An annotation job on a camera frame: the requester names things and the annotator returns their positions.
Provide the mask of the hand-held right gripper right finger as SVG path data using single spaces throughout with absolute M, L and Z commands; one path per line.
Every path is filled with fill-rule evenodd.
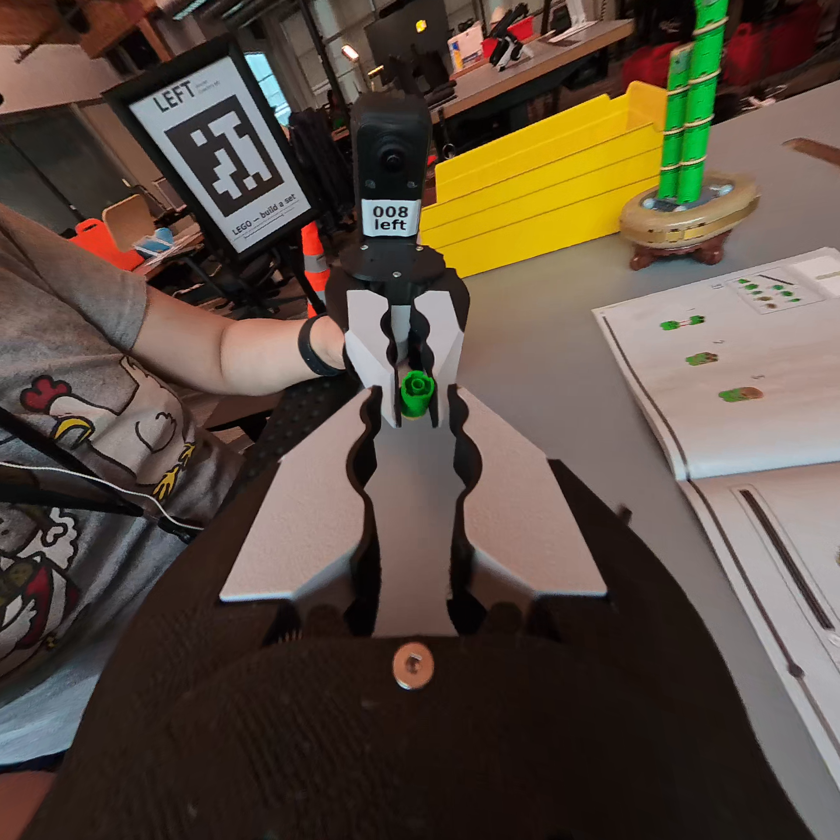
M 546 598 L 607 594 L 592 552 L 543 451 L 465 387 L 448 388 L 455 504 L 451 618 L 513 604 L 527 616 Z

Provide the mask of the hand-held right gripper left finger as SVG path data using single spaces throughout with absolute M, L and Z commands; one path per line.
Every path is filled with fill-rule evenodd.
M 380 554 L 365 485 L 376 470 L 382 389 L 364 388 L 279 459 L 219 599 L 290 601 L 375 615 Z

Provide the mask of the green round lego brick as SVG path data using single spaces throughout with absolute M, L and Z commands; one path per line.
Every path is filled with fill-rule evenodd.
M 411 370 L 400 385 L 401 411 L 405 418 L 416 419 L 426 414 L 436 385 L 434 378 L 423 371 Z

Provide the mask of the person's left forearm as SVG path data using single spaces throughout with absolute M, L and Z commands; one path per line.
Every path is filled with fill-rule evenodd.
M 235 321 L 148 291 L 143 324 L 130 355 L 168 382 L 221 396 L 267 396 L 316 378 L 301 359 L 305 320 Z M 328 364 L 344 369 L 344 334 L 326 317 L 311 344 Z

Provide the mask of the black wristband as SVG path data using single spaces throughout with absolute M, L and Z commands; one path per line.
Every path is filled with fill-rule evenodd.
M 313 327 L 326 317 L 325 313 L 320 313 L 306 320 L 298 333 L 297 346 L 301 359 L 313 374 L 317 377 L 333 378 L 342 375 L 344 370 L 323 360 L 313 348 L 311 340 Z

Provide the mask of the dark jacket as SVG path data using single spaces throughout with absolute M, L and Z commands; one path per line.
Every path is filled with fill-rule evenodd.
M 352 171 L 333 140 L 327 117 L 311 108 L 293 111 L 288 130 L 291 147 L 316 197 L 321 229 L 330 235 L 345 229 L 355 208 Z

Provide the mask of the orange traffic cone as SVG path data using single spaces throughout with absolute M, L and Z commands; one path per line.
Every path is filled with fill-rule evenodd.
M 320 302 L 324 303 L 325 289 L 329 280 L 329 266 L 324 255 L 319 236 L 319 226 L 316 221 L 313 220 L 302 228 L 301 247 L 305 277 Z

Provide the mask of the black monitor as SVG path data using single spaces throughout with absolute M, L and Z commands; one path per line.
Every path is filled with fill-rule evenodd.
M 364 28 L 377 66 L 391 57 L 408 61 L 418 53 L 437 52 L 448 57 L 448 16 L 444 1 L 404 2 L 397 10 L 379 16 Z

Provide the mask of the yellow bin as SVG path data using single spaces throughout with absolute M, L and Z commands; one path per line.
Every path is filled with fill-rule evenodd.
M 467 278 L 616 233 L 625 204 L 658 183 L 666 100 L 634 81 L 439 162 L 422 244 Z

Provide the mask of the framed marker sign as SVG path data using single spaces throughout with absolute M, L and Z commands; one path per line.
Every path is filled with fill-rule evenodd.
M 317 218 L 312 187 L 234 36 L 189 49 L 102 97 L 232 263 Z

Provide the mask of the background table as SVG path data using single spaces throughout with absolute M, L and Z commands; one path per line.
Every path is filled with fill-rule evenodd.
M 455 77 L 455 96 L 429 108 L 432 121 L 475 119 L 516 109 L 558 88 L 580 62 L 631 36 L 634 30 L 631 18 L 595 23 L 557 44 L 534 39 L 528 44 L 532 56 L 505 70 L 488 62 L 467 68 Z

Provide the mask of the open instruction booklet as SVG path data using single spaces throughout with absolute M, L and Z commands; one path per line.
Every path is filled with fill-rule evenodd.
M 592 311 L 839 781 L 839 254 Z

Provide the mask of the red canister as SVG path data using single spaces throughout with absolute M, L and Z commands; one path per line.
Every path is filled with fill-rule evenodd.
M 783 71 L 784 27 L 740 24 L 730 38 L 723 69 L 733 85 L 745 85 Z
M 670 53 L 678 45 L 671 41 L 661 45 L 646 45 L 634 51 L 623 63 L 623 89 L 626 90 L 634 81 L 666 89 Z

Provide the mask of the person's printed grey shirt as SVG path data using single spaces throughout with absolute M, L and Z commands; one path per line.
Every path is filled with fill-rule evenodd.
M 2 501 L 4 772 L 68 750 L 123 629 L 186 548 L 150 497 L 205 526 L 242 460 L 134 357 L 143 279 L 5 206 L 1 229 L 2 418 L 143 510 Z

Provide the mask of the bamboo brick model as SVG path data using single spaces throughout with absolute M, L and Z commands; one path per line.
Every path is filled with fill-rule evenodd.
M 760 202 L 752 177 L 707 172 L 728 2 L 694 6 L 692 40 L 669 56 L 657 186 L 629 201 L 619 218 L 620 232 L 633 246 L 631 270 L 671 256 L 716 265 L 732 230 Z

